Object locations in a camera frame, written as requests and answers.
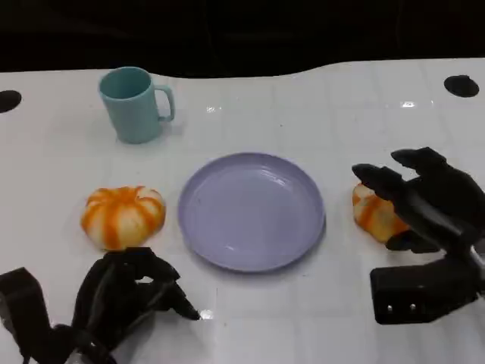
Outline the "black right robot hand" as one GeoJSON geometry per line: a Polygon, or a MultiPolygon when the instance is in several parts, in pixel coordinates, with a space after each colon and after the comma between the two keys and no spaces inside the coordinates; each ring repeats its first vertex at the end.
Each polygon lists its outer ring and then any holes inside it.
{"type": "Polygon", "coordinates": [[[404,180],[388,167],[352,166],[354,175],[377,196],[393,204],[409,226],[391,236],[386,248],[413,253],[464,255],[484,236],[484,191],[467,173],[448,164],[435,150],[400,149],[392,158],[417,173],[404,180]]]}

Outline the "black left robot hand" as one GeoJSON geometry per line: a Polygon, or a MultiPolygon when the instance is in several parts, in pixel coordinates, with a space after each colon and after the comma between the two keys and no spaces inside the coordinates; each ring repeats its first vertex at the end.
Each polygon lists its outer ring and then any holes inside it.
{"type": "Polygon", "coordinates": [[[106,253],[91,267],[77,294],[71,326],[112,351],[156,312],[201,316],[177,283],[177,270],[149,248],[106,253]]]}

